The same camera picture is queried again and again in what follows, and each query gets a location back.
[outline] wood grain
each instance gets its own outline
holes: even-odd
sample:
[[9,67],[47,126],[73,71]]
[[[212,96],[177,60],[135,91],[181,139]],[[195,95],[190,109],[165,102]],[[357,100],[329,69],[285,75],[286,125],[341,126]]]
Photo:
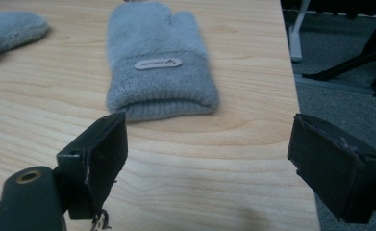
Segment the wood grain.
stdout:
[[[221,104],[213,115],[128,124],[129,159],[105,208],[113,230],[318,230],[313,192],[287,160],[298,111],[280,2],[163,1],[194,13]],[[106,115],[107,19],[119,1],[0,0],[47,37],[0,56],[0,193]],[[68,230],[89,230],[70,221]]]

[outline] wooden tabletop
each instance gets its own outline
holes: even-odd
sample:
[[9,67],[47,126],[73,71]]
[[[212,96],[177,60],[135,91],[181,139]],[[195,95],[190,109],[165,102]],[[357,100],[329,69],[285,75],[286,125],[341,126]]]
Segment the wooden tabletop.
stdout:
[[[287,160],[298,103],[280,1],[163,1],[196,15],[220,107],[128,124],[129,158],[104,206],[113,230],[318,230],[312,190]],[[0,0],[50,24],[0,56],[0,194],[108,114],[107,20],[121,1]],[[68,230],[89,230],[70,221]]]

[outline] logo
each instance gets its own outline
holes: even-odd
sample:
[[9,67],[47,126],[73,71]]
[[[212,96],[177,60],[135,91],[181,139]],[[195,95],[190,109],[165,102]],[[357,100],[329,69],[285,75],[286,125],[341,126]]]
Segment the logo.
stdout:
[[154,59],[144,60],[136,63],[134,67],[136,69],[150,69],[150,68],[163,68],[163,67],[175,67],[182,64],[182,61],[177,58],[166,59]]

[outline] gray carpet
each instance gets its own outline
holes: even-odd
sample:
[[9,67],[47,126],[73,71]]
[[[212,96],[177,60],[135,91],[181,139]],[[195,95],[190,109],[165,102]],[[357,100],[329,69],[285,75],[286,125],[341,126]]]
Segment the gray carpet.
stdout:
[[[294,12],[284,13],[289,25]],[[301,28],[303,60],[293,64],[294,74],[316,73],[358,55],[376,27],[376,18],[308,13]],[[376,63],[366,64],[322,85],[319,81],[296,78],[302,114],[328,120],[376,148],[376,97],[370,86],[376,77]],[[342,85],[352,86],[345,90]],[[376,230],[376,214],[369,224],[338,222],[316,197],[322,231]]]

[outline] mitten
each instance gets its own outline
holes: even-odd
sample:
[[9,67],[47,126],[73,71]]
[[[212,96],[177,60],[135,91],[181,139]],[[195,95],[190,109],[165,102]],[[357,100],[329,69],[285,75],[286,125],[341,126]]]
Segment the mitten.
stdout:
[[209,114],[218,93],[191,13],[156,2],[124,3],[110,16],[107,50],[111,113],[151,120]]
[[40,39],[47,29],[47,22],[34,13],[0,13],[0,52]]

